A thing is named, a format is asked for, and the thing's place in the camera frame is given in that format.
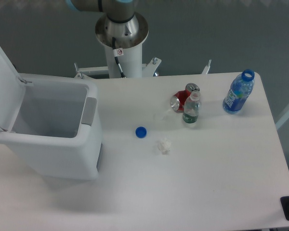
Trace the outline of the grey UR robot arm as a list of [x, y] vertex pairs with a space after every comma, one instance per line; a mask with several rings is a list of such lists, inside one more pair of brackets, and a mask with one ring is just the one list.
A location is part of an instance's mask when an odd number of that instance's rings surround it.
[[125, 23], [135, 14], [133, 0], [66, 0], [65, 2], [75, 11], [105, 13], [115, 23]]

